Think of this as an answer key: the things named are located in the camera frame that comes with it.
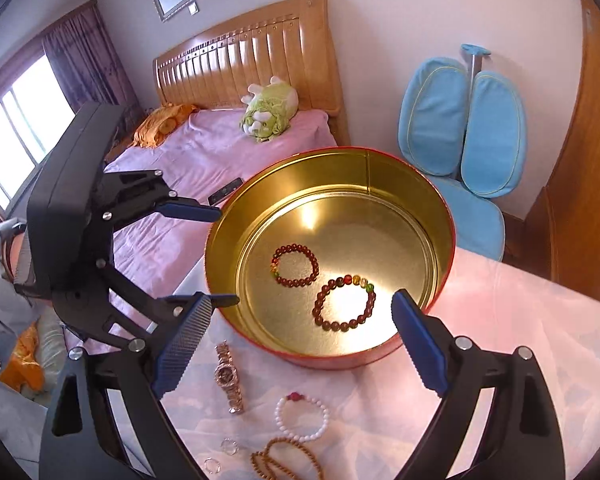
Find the window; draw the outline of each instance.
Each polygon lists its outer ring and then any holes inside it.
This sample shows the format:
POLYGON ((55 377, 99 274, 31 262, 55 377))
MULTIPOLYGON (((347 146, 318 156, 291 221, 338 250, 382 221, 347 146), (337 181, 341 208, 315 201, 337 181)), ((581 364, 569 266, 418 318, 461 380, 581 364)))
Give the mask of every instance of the window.
POLYGON ((0 100, 0 206, 56 145, 74 113, 46 56, 34 62, 0 100))

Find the clear ring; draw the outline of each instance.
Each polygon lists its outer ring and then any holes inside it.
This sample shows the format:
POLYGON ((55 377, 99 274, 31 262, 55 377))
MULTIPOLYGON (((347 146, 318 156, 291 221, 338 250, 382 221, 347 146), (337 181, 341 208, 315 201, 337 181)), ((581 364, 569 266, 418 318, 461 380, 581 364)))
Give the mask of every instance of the clear ring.
POLYGON ((205 471, 210 475, 215 475, 220 472, 220 463, 215 458, 207 458, 205 460, 205 471))
POLYGON ((235 440, 226 438, 220 444, 220 449, 223 453, 233 456, 238 452, 238 443, 235 440))

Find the beaded bracelet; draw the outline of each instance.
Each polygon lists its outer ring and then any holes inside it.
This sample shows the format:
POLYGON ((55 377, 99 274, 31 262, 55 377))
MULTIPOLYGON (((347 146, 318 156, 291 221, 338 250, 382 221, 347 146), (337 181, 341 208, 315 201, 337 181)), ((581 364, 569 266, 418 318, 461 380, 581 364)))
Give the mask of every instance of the beaded bracelet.
POLYGON ((282 433, 284 433, 285 436, 287 436, 291 440, 294 440, 295 442, 302 443, 316 440, 324 435, 324 432, 327 430, 327 426, 329 425, 329 410, 327 409, 327 407, 323 403, 321 403, 320 400, 313 398, 309 399, 304 395, 299 394, 298 392, 293 392, 286 397, 282 397, 282 399, 278 401, 278 405, 276 406, 276 411, 274 412, 274 414, 276 417, 276 424, 278 425, 278 429, 282 431, 282 433), (318 408, 322 410, 322 426, 320 427, 320 429, 311 435, 298 435, 293 433, 293 431, 291 431, 289 428, 286 428, 284 422, 282 421, 282 409, 285 407, 285 404, 288 400, 291 400, 293 402, 298 402, 298 400, 306 400, 307 402, 318 406, 318 408))
POLYGON ((272 438, 269 440, 269 443, 267 444, 267 447, 265 447, 264 451, 251 453, 251 466, 260 478, 263 478, 264 480, 278 480, 278 477, 271 468, 273 466, 282 471, 287 477, 291 478, 291 480, 300 480, 300 477, 291 471, 291 469, 282 465, 269 455, 269 451, 274 444, 290 444, 291 446, 298 448, 311 461, 311 465, 318 473, 318 480, 324 480, 324 471, 322 470, 322 466, 318 462, 318 459, 315 457, 315 455, 303 444, 300 444, 296 440, 291 440, 290 438, 285 437, 272 438), (258 459, 262 460, 264 470, 260 467, 260 464, 258 464, 258 459))
POLYGON ((305 245, 291 244, 291 245, 283 245, 276 249, 276 252, 273 253, 273 258, 271 259, 271 273, 273 278, 280 285, 283 286, 305 286, 309 285, 311 282, 314 282, 318 277, 318 273, 320 272, 320 267, 318 266, 318 259, 305 245), (280 272, 278 271, 278 263, 280 261, 280 256, 286 253, 302 253, 306 256, 311 262, 312 272, 306 278, 301 278, 300 280, 288 280, 286 278, 282 278, 280 276, 280 272))
POLYGON ((327 285, 322 286, 322 289, 320 290, 320 292, 318 292, 314 303, 314 309, 311 311, 311 313, 314 316, 314 321, 316 325, 321 326, 325 332, 328 332, 329 330, 333 330, 334 332, 337 332, 338 330, 346 332, 347 330, 349 330, 349 328, 353 329, 356 328, 358 325, 362 325, 369 317, 371 317, 371 315, 374 312, 375 303, 376 293, 374 292, 373 283, 369 283, 366 280, 366 278, 360 278, 360 276, 358 276, 357 274, 353 277, 350 274, 347 274, 346 276, 341 276, 336 280, 329 280, 327 282, 327 285), (339 323, 337 321, 329 322, 325 320, 321 316, 322 307, 324 305, 324 299, 337 286, 351 285, 352 283, 353 285, 359 285, 360 287, 366 290, 367 300, 364 314, 360 314, 356 319, 352 319, 349 322, 344 321, 339 323))

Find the red beaded bracelet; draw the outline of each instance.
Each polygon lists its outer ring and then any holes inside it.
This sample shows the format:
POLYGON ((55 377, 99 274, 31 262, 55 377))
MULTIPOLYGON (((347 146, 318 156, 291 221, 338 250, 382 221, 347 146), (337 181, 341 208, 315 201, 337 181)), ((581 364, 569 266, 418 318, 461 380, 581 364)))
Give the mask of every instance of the red beaded bracelet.
POLYGON ((273 258, 271 259, 271 273, 274 279, 283 286, 305 286, 309 285, 311 282, 314 282, 318 277, 318 273, 320 272, 320 267, 318 266, 318 260, 315 255, 307 248, 305 245, 283 245, 276 249, 276 252, 273 253, 273 258), (280 256, 286 253, 302 253, 304 256, 309 258, 311 262, 312 272, 306 278, 301 278, 299 280, 288 280, 286 278, 282 278, 280 273, 278 272, 278 263, 280 261, 280 256))
POLYGON ((344 278, 341 276, 341 277, 337 278, 336 280, 329 280, 327 285, 322 286, 322 289, 320 290, 320 292, 318 292, 318 295, 317 295, 315 303, 314 303, 314 309, 311 311, 311 313, 314 316, 314 321, 315 321, 316 325, 321 326, 323 328, 323 330, 325 330, 327 332, 329 330, 333 330, 334 332, 337 332, 338 330, 342 330, 343 332, 346 332, 347 330, 349 330, 349 328, 352 328, 352 329, 356 328, 358 325, 363 324, 367 320, 367 318, 371 317, 371 315, 374 312, 374 303, 375 302, 376 302, 376 293, 374 292, 373 283, 369 283, 366 280, 366 278, 360 278, 360 276, 358 276, 357 274, 353 277, 351 277, 350 274, 347 274, 346 276, 344 276, 344 278), (344 321, 342 323, 338 323, 337 321, 329 322, 329 321, 325 320, 320 315, 320 313, 322 312, 322 306, 324 304, 324 299, 337 286, 351 285, 352 283, 353 283, 353 285, 359 285, 360 287, 364 288, 368 295, 368 299, 366 300, 366 307, 365 307, 364 314, 360 314, 360 316, 358 316, 356 319, 352 319, 349 322, 344 321))

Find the table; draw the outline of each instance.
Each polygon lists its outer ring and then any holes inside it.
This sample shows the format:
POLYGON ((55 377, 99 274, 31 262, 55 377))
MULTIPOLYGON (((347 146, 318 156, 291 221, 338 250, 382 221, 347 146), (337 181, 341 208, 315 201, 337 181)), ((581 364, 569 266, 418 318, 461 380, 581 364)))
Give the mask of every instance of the table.
MULTIPOLYGON (((202 261, 178 293, 196 290, 207 290, 202 261)), ((456 249, 448 282, 430 314, 442 319, 453 335, 470 336, 483 349, 510 353, 526 345, 535 352, 558 415, 567 478, 574 478, 600 446, 600 303, 456 249)), ((422 385, 404 348, 353 370, 309 370, 255 348, 216 313, 179 386, 164 396, 162 405, 199 464, 208 457, 221 463, 220 473, 210 478, 254 480, 249 455, 280 436, 273 410, 280 397, 296 390, 320 398, 331 410, 325 435, 308 444, 329 480, 392 480, 439 403, 422 385), (213 379, 218 363, 214 346, 224 339, 246 403, 239 416, 228 413, 226 397, 213 379), (238 453, 220 451, 224 438, 238 442, 238 453)), ((482 392, 452 474, 471 463, 491 396, 492 391, 482 392)), ((112 396, 121 434, 139 453, 121 404, 118 395, 112 396)), ((274 456, 297 468, 303 479, 315 477, 297 451, 285 447, 274 456)))

